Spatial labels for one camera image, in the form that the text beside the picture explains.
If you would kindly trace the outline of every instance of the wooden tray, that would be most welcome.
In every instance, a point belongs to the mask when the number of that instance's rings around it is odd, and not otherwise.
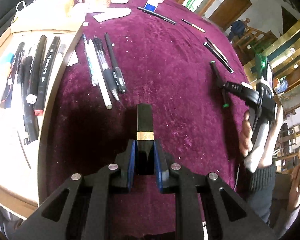
[[[22,219],[28,218],[42,202],[40,195],[45,192],[45,157],[51,112],[64,70],[82,36],[83,21],[82,18],[71,17],[64,21],[36,23],[20,20],[13,23],[0,37],[0,58],[8,51],[15,53],[22,41],[26,46],[38,43],[41,35],[47,36],[45,54],[55,36],[60,36],[60,44],[66,44],[61,65],[54,64],[51,70],[48,85],[50,95],[47,95],[43,116],[38,117],[38,141],[22,146],[13,109],[0,108],[0,205]]]

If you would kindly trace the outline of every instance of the human hand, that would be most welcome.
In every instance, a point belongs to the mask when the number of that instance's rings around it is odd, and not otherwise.
[[[252,150],[252,128],[249,122],[250,113],[246,111],[243,115],[242,131],[239,136],[239,149],[244,157],[247,157],[248,153]],[[268,133],[265,147],[263,149],[263,155],[258,163],[258,168],[265,168],[272,164],[272,153],[275,143],[277,141],[280,128],[283,123],[283,109],[282,106],[277,108],[276,120]]]
[[[292,173],[291,173],[291,176],[290,176],[290,181],[292,181],[293,179],[296,178],[296,176],[298,175],[298,168],[297,167],[300,167],[300,163],[294,167]]]
[[[290,213],[300,205],[300,165],[294,167],[291,174],[291,180],[292,184],[287,206],[287,211]]]

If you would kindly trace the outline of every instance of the person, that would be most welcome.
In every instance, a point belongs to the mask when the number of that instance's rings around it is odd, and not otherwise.
[[[264,152],[258,163],[255,173],[248,172],[250,177],[247,203],[254,212],[271,228],[280,238],[292,225],[300,210],[300,164],[297,165],[291,177],[287,174],[276,174],[276,166],[272,161],[272,153],[282,126],[282,106],[278,107],[276,120],[269,131]],[[252,150],[252,128],[249,122],[249,112],[245,112],[242,121],[242,130],[239,136],[239,149],[243,157]],[[288,187],[287,203],[284,208],[275,209],[284,198],[283,188]]]
[[[234,23],[231,24],[231,30],[229,35],[227,36],[228,40],[232,42],[232,39],[234,36],[238,36],[241,38],[244,34],[244,30],[247,27],[247,24],[250,22],[249,18],[246,18],[245,21],[235,21]]]

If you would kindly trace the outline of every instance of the knit cuff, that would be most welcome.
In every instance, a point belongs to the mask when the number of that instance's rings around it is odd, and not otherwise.
[[[274,182],[276,166],[272,163],[270,166],[263,169],[256,169],[251,174],[249,191],[258,191]]]

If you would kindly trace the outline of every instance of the wall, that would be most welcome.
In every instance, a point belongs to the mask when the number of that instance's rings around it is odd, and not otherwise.
[[[209,18],[224,0],[216,0],[206,11],[205,17]],[[273,34],[280,38],[282,33],[282,9],[284,6],[294,17],[300,19],[300,14],[283,0],[250,0],[252,5],[238,18],[249,18],[250,27],[263,32],[271,30]]]
[[[287,123],[289,128],[292,128],[300,124],[300,107],[298,107],[295,111],[296,114],[289,116],[285,121],[285,123]]]

